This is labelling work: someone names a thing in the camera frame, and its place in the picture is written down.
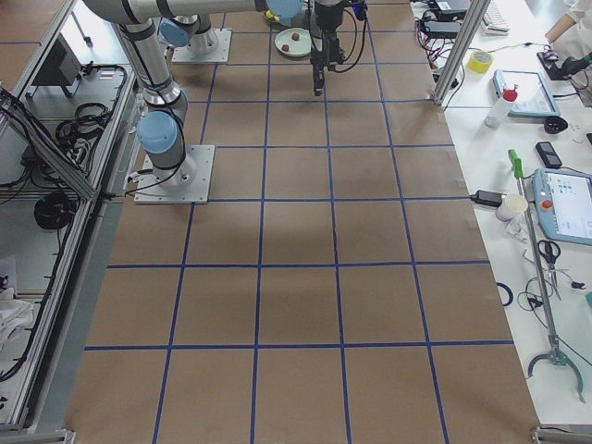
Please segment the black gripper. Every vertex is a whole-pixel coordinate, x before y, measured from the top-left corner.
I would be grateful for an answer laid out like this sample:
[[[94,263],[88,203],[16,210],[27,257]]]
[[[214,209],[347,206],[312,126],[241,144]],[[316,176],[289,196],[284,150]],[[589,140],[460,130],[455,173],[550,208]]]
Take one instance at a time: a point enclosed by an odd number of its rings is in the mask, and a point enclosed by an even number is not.
[[[336,73],[352,70],[360,61],[365,49],[366,31],[368,25],[367,4],[365,1],[314,1],[314,24],[318,35],[311,36],[311,63],[313,65],[314,96],[321,96],[325,88],[325,69]],[[352,56],[354,47],[349,55],[345,55],[340,47],[337,30],[343,22],[343,14],[347,12],[353,20],[362,22],[361,45],[356,59],[346,68],[337,69],[344,65]],[[354,35],[354,46],[357,35]]]

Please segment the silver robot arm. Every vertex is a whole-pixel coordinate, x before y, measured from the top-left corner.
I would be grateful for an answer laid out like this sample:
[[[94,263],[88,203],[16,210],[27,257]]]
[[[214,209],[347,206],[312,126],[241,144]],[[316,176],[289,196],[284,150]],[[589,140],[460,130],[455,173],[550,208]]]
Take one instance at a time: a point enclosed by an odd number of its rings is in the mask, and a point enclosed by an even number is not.
[[[208,16],[215,13],[265,9],[264,1],[87,1],[85,5],[99,18],[110,22],[131,67],[143,87],[143,99],[155,109],[185,102],[182,90],[173,81],[154,19],[177,16]]]

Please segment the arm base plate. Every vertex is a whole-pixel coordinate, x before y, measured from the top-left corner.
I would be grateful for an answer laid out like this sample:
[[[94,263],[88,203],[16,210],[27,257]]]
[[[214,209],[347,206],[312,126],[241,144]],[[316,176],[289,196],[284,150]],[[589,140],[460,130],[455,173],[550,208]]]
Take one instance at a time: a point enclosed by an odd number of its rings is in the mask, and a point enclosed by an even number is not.
[[[167,176],[161,170],[139,178],[136,204],[206,204],[215,160],[214,145],[188,145],[186,158],[172,179],[157,185]]]
[[[226,64],[228,62],[231,42],[231,29],[209,29],[194,34],[186,46],[175,49],[172,62],[174,64]]]

